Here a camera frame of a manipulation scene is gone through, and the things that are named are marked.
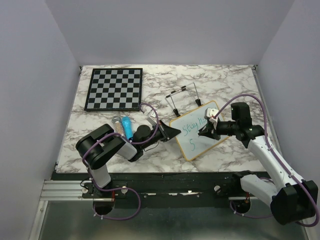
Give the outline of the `yellow framed whiteboard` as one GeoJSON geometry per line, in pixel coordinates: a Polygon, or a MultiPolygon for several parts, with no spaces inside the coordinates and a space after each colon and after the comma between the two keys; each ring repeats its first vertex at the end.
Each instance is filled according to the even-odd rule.
{"type": "Polygon", "coordinates": [[[227,140],[229,136],[222,135],[220,140],[199,136],[199,130],[207,124],[204,118],[205,110],[219,110],[218,104],[212,100],[170,121],[169,126],[181,131],[175,139],[186,161],[192,161],[208,150],[227,140]]]}

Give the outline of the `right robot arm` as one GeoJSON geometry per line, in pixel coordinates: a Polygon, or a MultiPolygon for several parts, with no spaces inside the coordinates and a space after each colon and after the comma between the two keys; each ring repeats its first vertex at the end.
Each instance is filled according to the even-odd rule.
{"type": "Polygon", "coordinates": [[[218,110],[207,108],[204,112],[206,125],[199,136],[219,140],[222,135],[234,136],[242,142],[262,164],[271,178],[272,184],[260,179],[250,171],[235,174],[230,183],[230,191],[241,196],[248,192],[271,210],[273,217],[281,225],[315,217],[319,221],[317,209],[318,186],[314,181],[306,181],[297,174],[269,143],[265,130],[254,125],[250,107],[245,102],[231,104],[231,120],[222,121],[218,110]]]}

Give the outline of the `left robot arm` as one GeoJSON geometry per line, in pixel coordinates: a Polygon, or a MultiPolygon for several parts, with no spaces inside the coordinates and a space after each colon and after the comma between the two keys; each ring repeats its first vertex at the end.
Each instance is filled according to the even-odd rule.
{"type": "Polygon", "coordinates": [[[129,162],[135,162],[144,154],[144,149],[161,141],[167,142],[181,133],[181,130],[159,122],[159,126],[150,128],[140,125],[133,134],[130,143],[123,136],[115,133],[109,124],[104,124],[76,143],[76,150],[82,157],[83,164],[88,168],[93,181],[93,191],[101,198],[107,197],[111,191],[111,177],[107,162],[119,155],[129,162]]]}

